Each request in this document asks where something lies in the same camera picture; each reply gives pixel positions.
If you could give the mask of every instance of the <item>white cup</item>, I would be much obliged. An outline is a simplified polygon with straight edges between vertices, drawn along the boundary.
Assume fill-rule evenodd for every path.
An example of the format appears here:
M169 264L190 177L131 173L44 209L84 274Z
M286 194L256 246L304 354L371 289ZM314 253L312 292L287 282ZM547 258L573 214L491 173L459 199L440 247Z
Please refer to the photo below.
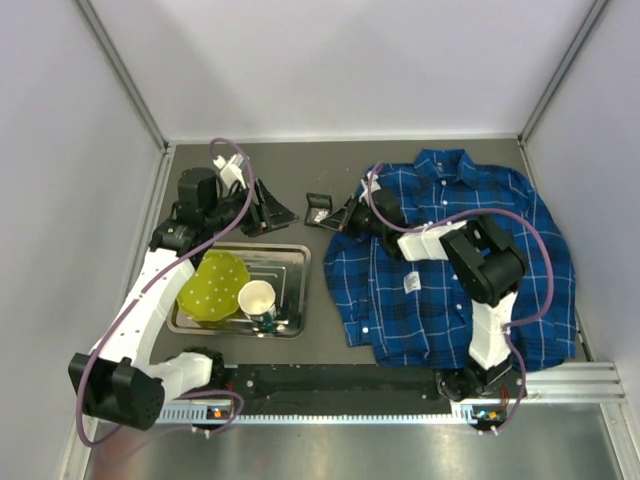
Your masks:
M271 325L276 318L276 292L269 282L252 280L238 293L240 309L249 320Z

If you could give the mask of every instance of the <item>shirt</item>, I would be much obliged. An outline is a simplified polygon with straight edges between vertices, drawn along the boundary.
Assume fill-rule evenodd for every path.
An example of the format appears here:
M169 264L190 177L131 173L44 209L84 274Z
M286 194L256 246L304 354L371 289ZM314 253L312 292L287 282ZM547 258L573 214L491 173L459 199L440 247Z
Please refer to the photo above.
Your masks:
M549 312L538 322L513 328L511 338L532 371L575 356L575 275L569 248L525 176L511 168L476 165L464 150L423 150L413 164L386 164L378 183L395 192L410 225L480 207L509 210L529 220L549 251L555 293ZM544 303L542 254L524 226L503 216L493 218L528 259L512 316L522 319ZM411 272L420 285L406 293L403 282ZM385 366L465 366L471 299L450 262L393 260L378 238L337 233L325 255L324 273L349 346L372 345L376 361Z

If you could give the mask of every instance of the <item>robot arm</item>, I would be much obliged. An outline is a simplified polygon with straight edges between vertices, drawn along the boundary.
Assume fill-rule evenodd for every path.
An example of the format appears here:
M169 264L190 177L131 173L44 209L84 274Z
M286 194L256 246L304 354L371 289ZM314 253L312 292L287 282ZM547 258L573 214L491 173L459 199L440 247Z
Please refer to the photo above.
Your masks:
M136 308L109 337L89 374L83 402L86 415L146 430L155 423L165 402L210 384L224 370L222 356L215 352L182 352L163 363L150 363L160 328L204 252L169 270L143 292L158 272L229 225L247 200L246 184L236 176L242 178L239 162L232 159L227 163L219 157L216 166L219 174L209 168L183 172L178 201L171 216L153 232L142 270L125 301L128 306L137 299ZM225 197L218 195L222 183L229 190ZM296 221L297 216L256 180L255 200L239 224L243 233L254 237ZM77 353L69 364L76 394L89 358Z
M488 215L434 228L425 225L422 230L416 226L410 233L391 230L373 214L368 204L366 177L362 185L364 193L360 197L352 195L334 213L330 196L307 194L305 224L351 236L362 233L377 236L386 253L394 259L450 261L471 297L473 308L473 335L465 376L476 391L493 386L511 368L504 325L511 321L517 291L526 271L524 255ZM371 198L386 219L409 227L392 190L380 188L375 178L371 190Z

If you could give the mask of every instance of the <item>silver tray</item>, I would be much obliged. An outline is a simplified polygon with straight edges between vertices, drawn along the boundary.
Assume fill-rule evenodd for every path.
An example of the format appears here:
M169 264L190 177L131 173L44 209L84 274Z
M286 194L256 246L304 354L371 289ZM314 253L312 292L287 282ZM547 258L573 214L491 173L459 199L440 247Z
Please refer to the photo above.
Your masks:
M311 252L304 245L269 243L218 243L221 250L240 257L251 280L269 282L276 291L276 330L255 331L253 322L238 310L218 322L196 322L174 304L167 325L175 333L191 335L242 335L254 337L294 338L304 328Z

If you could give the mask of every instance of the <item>wire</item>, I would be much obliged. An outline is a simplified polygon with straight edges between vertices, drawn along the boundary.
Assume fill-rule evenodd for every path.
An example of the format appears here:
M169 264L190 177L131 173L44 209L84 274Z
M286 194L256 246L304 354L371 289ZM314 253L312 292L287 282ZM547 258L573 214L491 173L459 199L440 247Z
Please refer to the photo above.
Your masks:
M189 260L191 257L193 257L194 255L197 255L203 250L208 249L211 245L213 245L215 242L220 240L223 236L225 236L227 233L233 230L238 225L238 223L240 223L240 221L244 218L245 214L249 210L249 207L251 206L251 202L253 200L254 181L255 181L253 168L251 166L249 155L247 155L246 152L235 142L228 140L226 138L221 138L221 137L214 138L213 140L211 140L211 143L209 144L209 152L213 152L215 145L218 143L226 143L227 145L231 146L238 154L240 154L244 158L247 164L247 175L249 177L249 192L247 194L247 199L245 200L244 205L240 210L240 213L238 213L238 216L227 227L225 227L219 233L214 235L211 239L207 240L202 245L199 245L193 250L187 252L186 254L184 254L183 256L176 259L174 262L172 262L171 264L169 264L168 266L160 270L155 275L155 277L149 280L149 282L142 288L141 293L143 294L147 293L171 269L180 265L182 262ZM104 437L100 438L99 440L92 441L89 439L89 437L87 436L87 433L84 430L84 424L82 421L82 411L83 411L84 397L87 390L87 384L89 382L89 375L91 374L91 371L93 370L93 366L96 364L96 361L98 360L98 356L100 355L100 352L102 351L104 346L107 344L107 342L109 341L111 336L114 334L114 332L125 320L125 318L127 318L127 316L133 311L133 309L136 307L138 302L139 302L139 299L137 298L132 300L125 307L125 309L120 313L120 315L116 317L116 319L111 324L109 329L106 331L104 336L100 339L100 342L98 342L98 345L96 346L96 348L91 352L91 355L89 356L89 360L87 361L87 365L85 366L84 371L82 372L82 376L80 377L80 383L78 385L78 393L76 397L76 412L75 412L76 431L78 432L78 437L80 437L80 441L87 447L93 448L106 442L107 440L112 438L120 430L120 428L122 428L121 426L117 426L113 430L111 430L109 433L107 433Z
M504 333L505 340L507 342L507 346L511 350L511 353L516 357L518 364L520 366L522 383L520 384L520 391L518 392L518 396L516 397L516 401L513 408L511 409L511 412L509 413L505 421L502 423L502 425L500 425L495 429L495 433L497 435L498 433L502 432L504 428L512 422L513 416L518 411L520 407L520 403L522 402L522 399L524 398L527 390L526 389L527 370L524 363L524 359L522 358L522 355L520 354L518 349L515 347L515 345L513 345L513 342L511 341L511 336L509 335L509 331L512 327L522 327L524 325L529 325L530 323L537 322L540 319L542 319L542 317L544 317L544 315L546 315L546 313L549 311L549 308L551 307L551 301L553 300L553 291L554 291L553 266L551 265L551 257L549 256L547 247L545 246L544 241L542 240L542 237L540 236L538 231L535 229L535 227L531 225L531 223L529 223L527 220L525 220L521 216L513 212L510 212L509 210L503 210L501 208L473 208L471 210L466 210L456 215L452 215L448 218L445 218L444 220L435 222L434 224L429 225L426 228L424 226L420 226L417 228L404 228L398 225L394 225L393 223L391 223L389 220L387 220L382 216L382 214L380 213L380 211L378 210L378 208L376 207L373 201L373 196L371 193L372 187L373 187L373 179L375 178L375 175L377 175L378 172L382 169L382 166L383 166L382 163L377 163L371 170L371 173L369 174L369 178L367 181L367 187L368 187L367 199L369 200L369 206L371 207L371 210L373 211L374 215L378 217L378 219L384 225L391 228L392 230L395 230L401 233L413 233L417 231L426 231L434 227L446 225L447 222L453 223L456 220L460 220L461 218L466 218L470 216L486 215L486 214L501 215L504 217L508 217L512 220L515 220L516 222L523 225L527 230L529 230L529 232L533 235L533 238L535 239L536 243L538 244L538 248L540 249L540 252L542 253L542 259L544 261L544 266L545 266L546 276L547 276L547 296L545 298L544 303L542 304L542 307L540 308L540 310L538 310L537 313L535 313L534 315L531 315L530 317L523 318L520 320L512 320L511 322L508 322L503 325L503 333Z
M231 397L238 401L238 407L233 409L233 414L227 419L227 421L222 425L220 425L217 429L209 430L209 432L211 432L209 433L209 435L218 435L219 433L222 433L226 429L228 429L231 426L231 424L242 413L242 410L244 409L244 399L240 394L236 392L231 392L228 390L205 390L201 392L186 393L182 395L180 398L183 400L186 400L190 398L202 398L202 397L213 397L213 396L216 396L216 397L226 396L226 397ZM120 468L122 465L124 465L129 460L131 460L131 457L137 454L140 450L142 450L143 448L146 448L150 443L155 442L160 437L164 437L165 435L169 435L171 433L179 432L179 431L193 431L194 428L196 427L187 427L187 426L181 425L179 427L173 427L173 428L169 428L167 430L158 432L157 434L153 435L151 438L148 438L147 440L140 442L133 449L131 449L129 453L127 453L123 458L118 460L116 463L109 461L108 459L104 458L104 456L102 456L102 458L98 457L98 459L100 459L100 462L105 468L108 468L110 470Z

